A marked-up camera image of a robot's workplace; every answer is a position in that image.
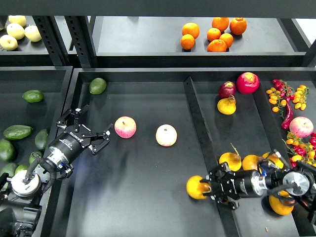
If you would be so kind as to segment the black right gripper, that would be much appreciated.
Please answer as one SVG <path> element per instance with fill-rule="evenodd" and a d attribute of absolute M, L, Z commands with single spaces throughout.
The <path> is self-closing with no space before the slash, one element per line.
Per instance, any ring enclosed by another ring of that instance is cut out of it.
<path fill-rule="evenodd" d="M 206 176 L 208 183 L 222 184 L 223 193 L 228 197 L 210 195 L 217 204 L 231 210 L 239 208 L 239 202 L 234 199 L 259 197 L 259 172 L 247 170 L 233 172 L 227 162 L 217 165 Z"/>

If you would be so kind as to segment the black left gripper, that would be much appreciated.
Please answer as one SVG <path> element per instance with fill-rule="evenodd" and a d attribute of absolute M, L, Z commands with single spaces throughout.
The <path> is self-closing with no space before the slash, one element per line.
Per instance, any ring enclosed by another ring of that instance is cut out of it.
<path fill-rule="evenodd" d="M 64 129 L 57 138 L 49 144 L 51 154 L 48 159 L 53 163 L 72 163 L 84 149 L 89 149 L 97 155 L 110 142 L 110 130 L 113 124 L 101 132 L 91 132 L 84 124 L 79 125 L 79 118 L 88 111 L 89 105 L 82 108 L 67 109 L 57 120 L 56 126 Z M 69 118 L 73 125 L 67 126 Z"/>

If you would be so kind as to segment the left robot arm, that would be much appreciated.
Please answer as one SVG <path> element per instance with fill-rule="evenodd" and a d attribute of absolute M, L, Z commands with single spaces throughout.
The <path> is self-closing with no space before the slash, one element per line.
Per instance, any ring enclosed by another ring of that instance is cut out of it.
<path fill-rule="evenodd" d="M 64 180 L 73 173 L 73 161 L 86 149 L 93 155 L 98 154 L 110 142 L 109 124 L 101 132 L 92 132 L 79 122 L 88 110 L 83 108 L 67 109 L 57 120 L 62 129 L 48 146 L 45 157 L 33 153 L 35 160 L 27 170 L 10 176 L 4 173 L 0 185 L 8 184 L 9 190 L 0 194 L 0 235 L 2 237 L 30 237 L 39 222 L 43 194 L 57 180 Z"/>

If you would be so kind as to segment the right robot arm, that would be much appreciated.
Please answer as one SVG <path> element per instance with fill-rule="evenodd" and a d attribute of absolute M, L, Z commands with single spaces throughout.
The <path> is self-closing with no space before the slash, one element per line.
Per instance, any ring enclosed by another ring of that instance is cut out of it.
<path fill-rule="evenodd" d="M 307 211 L 308 221 L 315 224 L 316 168 L 300 160 L 292 167 L 277 150 L 273 154 L 282 161 L 285 169 L 279 168 L 270 158 L 259 159 L 256 169 L 246 171 L 232 171 L 224 162 L 201 179 L 210 184 L 210 190 L 203 195 L 235 210 L 239 207 L 239 199 L 267 194 L 284 206 L 299 204 Z"/>

